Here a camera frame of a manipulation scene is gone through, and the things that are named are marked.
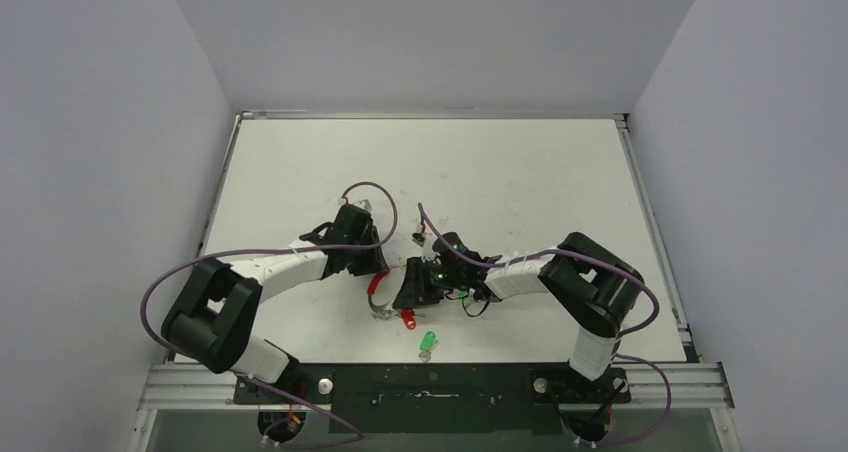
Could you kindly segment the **silver keyring with red grip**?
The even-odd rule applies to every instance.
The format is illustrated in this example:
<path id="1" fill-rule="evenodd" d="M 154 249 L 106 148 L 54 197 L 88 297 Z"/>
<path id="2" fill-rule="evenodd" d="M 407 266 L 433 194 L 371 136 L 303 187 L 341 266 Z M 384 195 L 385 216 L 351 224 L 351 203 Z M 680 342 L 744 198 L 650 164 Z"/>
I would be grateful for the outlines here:
<path id="1" fill-rule="evenodd" d="M 366 289 L 366 298 L 370 314 L 374 319 L 388 321 L 399 317 L 399 312 L 393 306 L 398 294 L 398 285 L 393 280 L 402 280 L 404 272 L 403 266 L 395 265 L 378 272 L 370 280 Z"/>

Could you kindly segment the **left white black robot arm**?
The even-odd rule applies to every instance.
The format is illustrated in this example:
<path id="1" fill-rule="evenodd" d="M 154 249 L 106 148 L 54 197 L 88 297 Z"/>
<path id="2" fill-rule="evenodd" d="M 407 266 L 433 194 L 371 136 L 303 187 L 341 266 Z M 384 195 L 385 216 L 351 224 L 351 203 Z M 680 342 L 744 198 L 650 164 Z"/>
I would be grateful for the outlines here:
<path id="1" fill-rule="evenodd" d="M 253 333 L 261 304 L 302 284 L 342 271 L 353 276 L 387 268 L 380 237 L 366 202 L 342 205 L 325 222 L 293 241 L 292 253 L 195 265 L 161 326 L 163 338 L 213 373 L 259 379 L 270 400 L 297 392 L 297 361 Z"/>

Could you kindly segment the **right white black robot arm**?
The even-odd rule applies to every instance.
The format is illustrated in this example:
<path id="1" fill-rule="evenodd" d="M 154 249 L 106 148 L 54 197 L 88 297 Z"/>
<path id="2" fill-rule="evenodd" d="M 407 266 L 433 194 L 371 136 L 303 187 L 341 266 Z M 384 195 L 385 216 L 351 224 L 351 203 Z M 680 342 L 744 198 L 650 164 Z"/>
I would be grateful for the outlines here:
<path id="1" fill-rule="evenodd" d="M 483 256 L 449 232 L 433 242 L 430 254 L 409 258 L 404 272 L 393 301 L 374 305 L 375 314 L 411 314 L 443 300 L 489 306 L 531 294 L 553 297 L 578 325 L 565 386 L 580 401 L 604 389 L 604 373 L 643 281 L 636 269 L 580 232 L 570 233 L 552 253 L 515 257 Z"/>

